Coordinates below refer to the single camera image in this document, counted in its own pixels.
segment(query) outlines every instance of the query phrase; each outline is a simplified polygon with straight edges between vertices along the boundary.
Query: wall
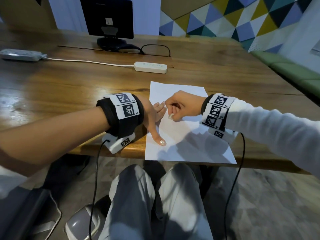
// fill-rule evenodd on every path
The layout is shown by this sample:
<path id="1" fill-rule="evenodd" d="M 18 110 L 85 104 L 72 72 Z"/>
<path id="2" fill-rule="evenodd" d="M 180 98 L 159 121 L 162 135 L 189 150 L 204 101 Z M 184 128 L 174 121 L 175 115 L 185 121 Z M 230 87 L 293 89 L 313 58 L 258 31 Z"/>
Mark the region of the wall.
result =
<path id="1" fill-rule="evenodd" d="M 248 50 L 278 52 L 311 0 L 214 0 L 180 17 L 161 10 L 159 34 L 226 37 Z"/>
<path id="2" fill-rule="evenodd" d="M 313 0 L 279 53 L 320 73 L 320 57 L 310 51 L 320 40 L 320 0 Z"/>
<path id="3" fill-rule="evenodd" d="M 48 0 L 0 0 L 0 16 L 8 26 L 23 29 L 56 29 Z"/>
<path id="4" fill-rule="evenodd" d="M 49 0 L 59 29 L 88 32 L 80 0 Z M 158 35 L 161 0 L 131 0 L 133 31 L 139 35 Z"/>

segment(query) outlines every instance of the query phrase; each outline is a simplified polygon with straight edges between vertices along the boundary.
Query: black cable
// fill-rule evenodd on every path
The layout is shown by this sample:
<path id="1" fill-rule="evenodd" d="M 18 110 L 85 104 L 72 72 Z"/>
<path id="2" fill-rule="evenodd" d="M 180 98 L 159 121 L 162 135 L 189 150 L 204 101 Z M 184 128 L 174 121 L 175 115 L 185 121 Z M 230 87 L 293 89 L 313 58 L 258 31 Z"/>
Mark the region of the black cable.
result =
<path id="1" fill-rule="evenodd" d="M 226 201 L 226 208 L 224 209 L 224 235 L 226 236 L 226 240 L 228 240 L 228 237 L 227 237 L 227 226 L 226 226 L 227 207 L 228 207 L 228 204 L 229 204 L 231 195 L 232 195 L 233 188 L 234 188 L 235 185 L 236 185 L 237 178 L 238 178 L 239 173 L 240 173 L 240 170 L 241 170 L 241 168 L 242 168 L 243 161 L 244 161 L 244 158 L 245 158 L 245 153 L 246 153 L 246 141 L 245 141 L 245 137 L 243 136 L 242 133 L 240 133 L 240 134 L 242 135 L 242 139 L 243 139 L 242 159 L 241 159 L 241 162 L 240 162 L 240 166 L 239 166 L 238 173 L 237 173 L 237 175 L 235 176 L 235 179 L 234 179 L 234 181 L 233 181 L 233 185 L 232 185 L 232 187 L 231 187 L 231 191 L 230 191 L 229 196 L 228 196 L 228 199 L 227 199 L 227 201 Z"/>
<path id="2" fill-rule="evenodd" d="M 167 46 L 163 45 L 163 44 L 145 44 L 145 45 L 143 45 L 143 46 L 141 47 L 141 52 L 140 52 L 139 54 L 143 54 L 143 51 L 142 51 L 143 47 L 145 47 L 145 46 L 150 46 L 150 45 L 157 45 L 157 46 L 166 47 L 166 48 L 168 49 L 168 51 L 169 51 L 169 56 L 167 56 L 167 57 L 171 57 L 170 49 L 169 49 Z"/>
<path id="3" fill-rule="evenodd" d="M 89 221 L 89 239 L 90 240 L 92 240 L 92 237 L 91 237 L 91 221 L 92 221 L 92 217 L 94 215 L 94 201 L 96 199 L 97 185 L 98 185 L 98 160 L 99 160 L 99 155 L 100 155 L 101 148 L 102 148 L 103 144 L 105 144 L 106 142 L 110 142 L 110 140 L 106 139 L 104 142 L 101 143 L 101 146 L 100 146 L 100 148 L 98 150 L 97 161 L 96 161 L 96 179 L 95 179 L 95 182 L 94 182 L 94 193 L 93 193 L 93 200 L 92 200 L 91 214 L 90 214 L 90 221 Z"/>

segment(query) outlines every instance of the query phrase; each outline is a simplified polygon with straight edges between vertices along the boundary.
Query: green bench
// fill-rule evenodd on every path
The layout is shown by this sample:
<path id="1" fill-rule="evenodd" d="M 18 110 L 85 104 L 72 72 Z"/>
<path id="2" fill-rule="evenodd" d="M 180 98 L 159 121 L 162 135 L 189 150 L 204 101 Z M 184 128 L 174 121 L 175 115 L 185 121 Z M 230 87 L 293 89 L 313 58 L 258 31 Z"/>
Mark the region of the green bench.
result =
<path id="1" fill-rule="evenodd" d="M 253 56 L 274 70 L 283 79 L 320 105 L 320 74 L 291 60 L 265 51 L 252 51 Z"/>

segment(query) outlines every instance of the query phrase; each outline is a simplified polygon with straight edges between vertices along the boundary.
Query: wood grain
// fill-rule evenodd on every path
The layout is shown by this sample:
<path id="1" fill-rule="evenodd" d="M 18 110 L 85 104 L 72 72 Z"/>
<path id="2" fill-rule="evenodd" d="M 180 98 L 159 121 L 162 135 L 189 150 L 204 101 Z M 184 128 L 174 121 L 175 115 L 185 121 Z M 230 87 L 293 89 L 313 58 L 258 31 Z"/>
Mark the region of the wood grain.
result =
<path id="1" fill-rule="evenodd" d="M 8 31 L 1 26 L 1 48 L 41 51 L 52 58 L 92 60 L 116 64 L 149 61 L 168 65 L 166 74 L 136 72 L 131 67 L 90 63 L 0 60 L 0 130 L 39 119 L 95 106 L 107 93 L 131 92 L 149 97 L 150 81 L 203 86 L 208 94 L 224 92 L 254 106 L 278 109 L 311 120 L 320 119 L 320 109 L 302 93 L 235 42 L 166 36 L 137 36 L 128 42 L 164 44 L 171 50 L 149 47 L 146 53 L 101 51 L 95 36 L 70 31 Z M 146 130 L 136 129 L 136 141 L 116 156 L 144 158 Z M 101 139 L 90 140 L 71 153 L 96 155 Z M 246 140 L 246 167 L 303 172 L 290 161 L 271 153 L 266 146 Z M 237 160 L 242 139 L 231 145 Z M 101 155 L 110 155 L 104 148 Z"/>

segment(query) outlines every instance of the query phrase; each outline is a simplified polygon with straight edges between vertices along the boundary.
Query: fingernail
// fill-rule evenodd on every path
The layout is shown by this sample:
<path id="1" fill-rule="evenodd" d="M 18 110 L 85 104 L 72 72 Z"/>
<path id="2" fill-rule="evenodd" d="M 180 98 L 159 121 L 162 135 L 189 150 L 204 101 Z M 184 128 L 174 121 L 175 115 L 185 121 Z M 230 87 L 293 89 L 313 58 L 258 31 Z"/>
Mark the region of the fingernail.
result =
<path id="1" fill-rule="evenodd" d="M 167 143 L 166 143 L 164 140 L 161 140 L 161 141 L 160 141 L 160 144 L 161 144 L 162 146 L 165 146 Z"/>

